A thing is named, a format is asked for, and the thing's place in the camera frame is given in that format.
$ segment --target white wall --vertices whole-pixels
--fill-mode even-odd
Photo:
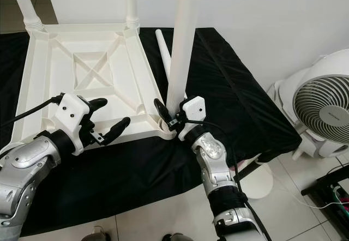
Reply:
[[[319,55],[349,47],[349,0],[201,3],[198,27],[215,27],[264,89],[310,66]],[[141,26],[173,26],[176,0],[138,0],[138,4]]]

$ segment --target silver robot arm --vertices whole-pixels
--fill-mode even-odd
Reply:
[[[196,154],[219,240],[267,240],[247,206],[247,197],[238,190],[236,182],[230,176],[224,145],[200,124],[206,117],[204,98],[184,100],[175,118],[169,115],[159,100],[155,99],[154,104],[169,129],[176,129],[178,138],[187,141]]]
[[[130,118],[126,117],[107,134],[97,134],[90,118],[106,104],[104,98],[86,101],[62,94],[54,117],[56,130],[42,131],[32,142],[0,156],[0,241],[19,239],[38,185],[61,163],[62,156],[79,155],[94,142],[107,145],[129,125]]]

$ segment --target white pole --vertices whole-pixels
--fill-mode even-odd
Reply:
[[[136,28],[139,32],[140,19],[137,15],[137,0],[126,0],[127,3],[127,15],[126,26],[128,28]]]
[[[163,64],[165,68],[165,73],[167,80],[170,78],[170,67],[171,67],[171,56],[169,49],[167,48],[163,33],[160,29],[155,30],[155,35],[157,36],[158,45],[161,53],[161,58],[163,59]]]
[[[26,30],[28,32],[33,30],[43,30],[43,23],[41,23],[40,18],[37,16],[31,0],[17,0],[17,3],[22,11],[23,22],[26,25]]]
[[[184,99],[199,0],[178,0],[177,2],[171,71],[166,102],[166,107],[171,116],[174,116],[179,111],[179,103]]]

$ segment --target white cable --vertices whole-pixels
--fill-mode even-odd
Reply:
[[[329,204],[327,204],[327,205],[325,205],[323,207],[313,207],[313,206],[310,206],[310,205],[302,202],[301,200],[299,200],[297,196],[295,196],[291,191],[289,191],[289,189],[283,184],[283,182],[278,178],[278,176],[274,174],[274,172],[272,170],[266,169],[266,171],[269,174],[271,174],[285,188],[284,191],[290,193],[298,201],[298,203],[300,203],[302,205],[305,205],[307,207],[311,207],[311,208],[315,208],[315,209],[323,209],[323,208],[326,208],[326,207],[330,206],[331,204],[340,204],[340,205],[349,204],[349,202],[343,202],[343,203],[342,202],[332,202],[332,203],[329,203]]]

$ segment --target black fabric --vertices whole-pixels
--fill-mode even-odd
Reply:
[[[171,51],[173,29],[163,34]],[[141,28],[140,38],[161,96],[167,79],[155,28]],[[28,44],[26,33],[0,35],[1,122],[14,117]],[[229,142],[207,127],[238,160],[263,152],[265,160],[297,148],[300,137],[214,28],[196,30],[188,96],[206,101],[206,120],[227,132]],[[1,130],[3,147],[11,127]],[[227,163],[232,165],[232,153]],[[201,184],[200,168],[186,143],[158,137],[67,156],[39,185],[22,235],[82,224],[112,216]]]

